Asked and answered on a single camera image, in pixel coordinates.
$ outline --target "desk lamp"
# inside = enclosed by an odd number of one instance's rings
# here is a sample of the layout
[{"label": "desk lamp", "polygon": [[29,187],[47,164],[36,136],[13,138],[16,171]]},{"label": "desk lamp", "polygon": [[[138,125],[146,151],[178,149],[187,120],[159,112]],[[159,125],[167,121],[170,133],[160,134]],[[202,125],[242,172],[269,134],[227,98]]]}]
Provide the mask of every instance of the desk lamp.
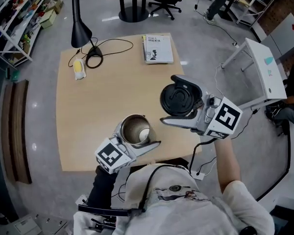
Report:
[{"label": "desk lamp", "polygon": [[[92,42],[92,32],[91,30],[83,23],[82,19],[80,18],[80,10],[79,10],[79,0],[72,0],[72,8],[73,8],[73,30],[72,30],[72,39],[71,45],[74,48],[81,48],[89,41],[92,44],[92,48],[87,53],[86,57],[86,65],[89,68],[97,68],[103,62],[103,56],[101,50],[94,45]],[[88,66],[88,60],[93,57],[101,57],[101,61],[99,65],[95,67]]]}]

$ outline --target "book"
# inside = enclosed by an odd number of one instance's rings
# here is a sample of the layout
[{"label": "book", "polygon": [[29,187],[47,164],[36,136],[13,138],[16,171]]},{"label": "book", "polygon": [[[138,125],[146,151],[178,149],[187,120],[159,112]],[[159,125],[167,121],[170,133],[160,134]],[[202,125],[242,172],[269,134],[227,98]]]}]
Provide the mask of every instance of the book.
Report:
[{"label": "book", "polygon": [[173,63],[170,36],[143,35],[144,59],[147,64]]}]

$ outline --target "jeans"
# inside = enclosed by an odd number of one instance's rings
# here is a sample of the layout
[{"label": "jeans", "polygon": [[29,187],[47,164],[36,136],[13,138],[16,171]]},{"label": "jeans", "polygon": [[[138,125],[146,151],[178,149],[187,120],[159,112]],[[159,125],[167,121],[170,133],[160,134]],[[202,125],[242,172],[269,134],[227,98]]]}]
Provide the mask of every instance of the jeans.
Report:
[{"label": "jeans", "polygon": [[225,4],[226,0],[214,0],[214,2],[210,5],[210,7],[207,9],[207,19],[212,20],[220,10],[220,8]]},{"label": "jeans", "polygon": [[274,122],[279,125],[282,123],[282,120],[288,120],[294,124],[294,107],[288,106],[279,111],[279,113],[274,116]]}]

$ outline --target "black lid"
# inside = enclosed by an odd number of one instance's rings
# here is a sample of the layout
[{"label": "black lid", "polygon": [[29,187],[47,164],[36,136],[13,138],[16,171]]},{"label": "black lid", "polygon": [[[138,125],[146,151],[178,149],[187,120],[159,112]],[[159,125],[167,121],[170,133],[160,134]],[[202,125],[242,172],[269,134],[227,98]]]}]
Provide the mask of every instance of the black lid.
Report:
[{"label": "black lid", "polygon": [[176,84],[166,86],[160,95],[162,108],[171,116],[186,116],[194,105],[194,95]]}]

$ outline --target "concrete floor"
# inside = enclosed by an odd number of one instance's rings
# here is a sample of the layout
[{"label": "concrete floor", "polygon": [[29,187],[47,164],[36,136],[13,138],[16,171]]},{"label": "concrete floor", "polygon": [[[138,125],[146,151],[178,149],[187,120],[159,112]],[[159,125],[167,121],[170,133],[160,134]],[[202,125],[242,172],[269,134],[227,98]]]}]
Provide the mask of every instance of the concrete floor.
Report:
[{"label": "concrete floor", "polygon": [[[119,0],[80,0],[81,17],[100,40],[126,35],[170,32],[182,61],[186,75],[197,78],[216,95],[215,67],[234,51],[233,40],[220,28],[208,25],[194,11],[198,0],[183,0],[182,13],[172,10],[175,20],[160,10],[156,17],[140,23],[125,23],[117,18]],[[72,6],[64,0],[61,13],[54,25],[41,31],[33,50],[33,62],[20,68],[21,79],[30,81],[25,116],[27,158],[33,183],[15,186],[7,182],[12,201],[19,213],[42,212],[72,219],[77,210],[75,201],[92,188],[94,172],[63,172],[61,169],[56,130],[56,84],[60,52],[71,47]],[[200,0],[198,11],[203,13],[211,1]],[[255,39],[247,27],[215,17],[219,26],[242,43],[245,37]],[[255,68],[242,73],[240,68],[248,63],[249,56],[240,54],[226,70],[218,71],[218,87],[233,102],[240,104],[259,95],[260,84]],[[247,110],[240,121],[237,133],[246,125],[251,111]],[[261,109],[252,117],[248,127],[233,145],[241,165],[242,181],[257,198],[285,172],[287,166],[287,138],[277,137],[277,130],[268,122]],[[215,156],[213,145],[203,147],[196,156],[194,167],[210,161]],[[204,166],[207,173],[212,164]],[[123,183],[128,169],[120,172],[115,191]],[[220,195],[216,167],[202,182],[200,189],[208,195]],[[115,197],[113,206],[121,202]]]}]

